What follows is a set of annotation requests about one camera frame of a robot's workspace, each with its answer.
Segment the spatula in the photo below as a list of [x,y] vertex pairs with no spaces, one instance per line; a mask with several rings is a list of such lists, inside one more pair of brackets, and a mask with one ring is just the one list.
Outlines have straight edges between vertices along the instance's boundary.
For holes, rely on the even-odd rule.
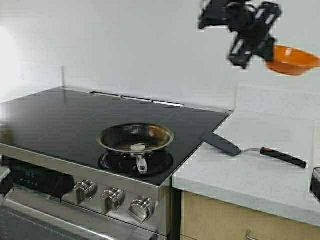
[[305,169],[307,166],[307,163],[305,161],[302,161],[296,157],[284,154],[282,152],[272,150],[267,147],[249,148],[246,150],[241,150],[239,147],[237,147],[233,143],[229,142],[223,137],[212,132],[206,132],[200,137],[200,139],[206,142],[207,144],[215,147],[216,149],[223,151],[224,153],[228,154],[231,157],[238,156],[245,152],[260,152],[261,155],[268,156],[274,159],[278,159],[278,160],[296,165],[302,169]]

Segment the cabinet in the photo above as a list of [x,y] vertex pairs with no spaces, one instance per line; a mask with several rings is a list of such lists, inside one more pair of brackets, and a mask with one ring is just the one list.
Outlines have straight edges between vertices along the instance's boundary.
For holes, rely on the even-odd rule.
[[182,240],[319,240],[320,227],[189,192],[182,193]]

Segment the control knob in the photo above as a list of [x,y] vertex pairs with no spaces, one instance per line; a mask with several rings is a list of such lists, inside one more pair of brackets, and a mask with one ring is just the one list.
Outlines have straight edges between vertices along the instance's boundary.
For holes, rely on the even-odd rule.
[[120,208],[125,200],[125,193],[117,188],[108,188],[103,191],[100,200],[101,213],[106,215],[108,212]]
[[128,213],[139,223],[149,219],[155,211],[154,202],[148,197],[141,197],[133,200]]
[[73,188],[74,202],[76,205],[84,201],[90,200],[97,192],[97,184],[93,181],[79,181]]

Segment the stovetop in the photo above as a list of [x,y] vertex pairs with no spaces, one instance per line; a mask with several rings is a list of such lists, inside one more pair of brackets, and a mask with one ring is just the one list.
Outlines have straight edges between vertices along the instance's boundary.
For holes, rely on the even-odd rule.
[[131,176],[160,186],[201,144],[199,136],[214,130],[227,116],[55,88],[0,104],[0,142],[101,169],[99,160],[106,151],[97,136],[104,129],[128,123],[162,125],[175,135],[166,148],[172,164],[158,174]]

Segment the countertop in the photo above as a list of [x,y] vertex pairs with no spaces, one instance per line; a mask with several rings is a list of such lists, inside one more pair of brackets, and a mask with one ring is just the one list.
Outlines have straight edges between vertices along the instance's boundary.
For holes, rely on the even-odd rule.
[[[10,169],[6,167],[0,167],[0,184],[2,183],[3,179],[5,179],[10,173]],[[3,194],[0,194],[0,207],[4,203],[5,197]]]
[[320,145],[314,120],[236,109],[215,133],[242,150],[288,153],[307,162],[307,168],[258,152],[230,157],[203,143],[174,174],[175,188],[320,227],[320,202],[309,191],[320,156],[314,152],[320,149],[314,147]]

